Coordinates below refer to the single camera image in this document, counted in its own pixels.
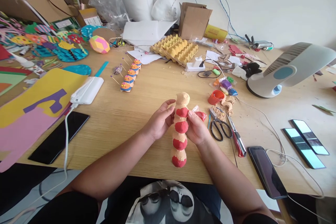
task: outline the white power bank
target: white power bank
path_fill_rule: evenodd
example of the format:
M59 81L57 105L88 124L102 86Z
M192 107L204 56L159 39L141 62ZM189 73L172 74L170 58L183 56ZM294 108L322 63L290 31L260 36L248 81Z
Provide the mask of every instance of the white power bank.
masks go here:
M103 82L104 80L101 77L88 77L83 86L71 95L70 102L77 104L91 104Z

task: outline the desk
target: desk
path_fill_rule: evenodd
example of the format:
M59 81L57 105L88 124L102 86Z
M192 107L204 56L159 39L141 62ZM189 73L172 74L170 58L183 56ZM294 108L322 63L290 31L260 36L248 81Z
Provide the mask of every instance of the desk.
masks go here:
M201 47L197 54L204 54L205 51L206 48ZM281 54L281 51L274 49L268 52L253 53L269 64ZM135 80L134 88L130 93L120 92L119 85L110 75L114 66L119 63L123 63L125 66L125 63L121 59L122 57L125 57L124 52L112 49L106 55L90 52L89 57L78 62L78 64L89 65L92 68L93 74L98 71L105 61L109 61L110 63L101 75L105 82L93 103L91 105L80 105L76 108L76 111L89 114L91 117L69 145L69 169L84 169L102 155L116 148L138 131L163 101L176 98L176 94L181 91L185 91L190 95L190 103L188 105L190 109L198 105L201 111L208 112L209 104L207 103L207 99L213 91L209 83L213 79L198 78L196 72L183 75L181 74L183 69L180 66L172 62L164 64L165 61L160 59L149 65L142 66ZM295 87L284 88L278 97L272 99L260 99L253 96L247 90L245 81L234 76L233 78L238 82L236 89L240 99L258 107L268 115L283 141L287 154L294 156L301 163L303 163L303 160L297 155L291 144L280 132L280 129L290 127L288 120L293 118L307 122L330 152L330 156L319 157L327 169L308 169L309 173L318 181L325 195L336 197L336 189L333 184L336 178L336 167L334 165L336 144L332 141L334 139L334 132L331 127L332 125L336 125L336 119L334 116L327 115L311 106L311 104L319 104L331 110L336 110L336 93L331 89L333 86L331 80L335 80L335 77L326 71L323 71L323 73L323 76L317 76L318 82L314 82L313 77L310 77ZM119 83L122 81L121 76L118 76L116 79ZM1 96L0 105L20 94L23 91L22 87L23 85L19 84ZM265 149L273 148L280 151L277 139L269 130L270 126L260 112L239 102L235 103L233 109L233 121L241 134L245 147L262 145ZM20 158L19 162L41 165L27 160L27 157L57 125L46 131L32 148ZM200 159L199 152L191 141L189 141L186 148L188 157L186 166L182 169L177 169L171 164L171 135L172 128L168 130L162 139L153 144L131 171L130 175L211 183L207 170ZM230 141L224 140L223 142L217 142L217 144L235 164L234 155L237 155L237 153L234 147L235 153L233 154ZM6 153L0 153L0 159L5 155ZM271 154L270 158L273 162L279 161L278 155ZM236 157L236 159L238 168L253 183L255 188L262 189L263 187L251 159L248 156L246 158ZM64 152L51 166L63 167L63 161ZM315 192L314 189L317 190L318 187L311 182L308 176L302 177L295 167L298 167L300 172L304 172L301 167L297 164L293 165L291 162L288 162L282 168L276 168L287 191L292 193L317 194L318 192ZM309 186L305 178L311 182L313 188Z

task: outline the black phone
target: black phone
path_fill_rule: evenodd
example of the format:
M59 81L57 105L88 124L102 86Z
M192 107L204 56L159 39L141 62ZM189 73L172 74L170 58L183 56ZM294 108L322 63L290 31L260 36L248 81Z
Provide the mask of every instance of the black phone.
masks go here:
M248 147L247 151L267 195L274 200L286 198L287 191L264 148L261 146L253 146Z
M325 168L321 160L316 156L310 146L305 142L299 132L294 128L282 129L288 139L292 142L300 156L306 161L312 169Z
M69 142L90 116L71 112L68 116ZM29 160L50 165L65 148L65 120L37 147Z
M290 122L316 154L329 155L329 152L304 121L290 120Z

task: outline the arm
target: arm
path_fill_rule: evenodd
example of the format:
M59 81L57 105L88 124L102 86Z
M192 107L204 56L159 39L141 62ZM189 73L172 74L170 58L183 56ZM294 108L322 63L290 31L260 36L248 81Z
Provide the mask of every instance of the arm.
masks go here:
M196 144L234 223L242 223L252 213L262 213L275 220L250 181L222 152L202 120L192 111L188 112L188 123L187 136Z
M154 141L172 125L174 106L168 106L174 102L174 99L164 102L140 131L89 165L59 194L78 191L101 204L119 187Z

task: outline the desk fan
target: desk fan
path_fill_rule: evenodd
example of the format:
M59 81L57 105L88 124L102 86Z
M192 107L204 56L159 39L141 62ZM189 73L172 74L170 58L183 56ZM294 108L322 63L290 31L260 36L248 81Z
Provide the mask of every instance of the desk fan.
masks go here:
M252 75L247 89L260 98L280 94L282 86L294 86L336 58L330 48L300 42L281 54L263 73Z

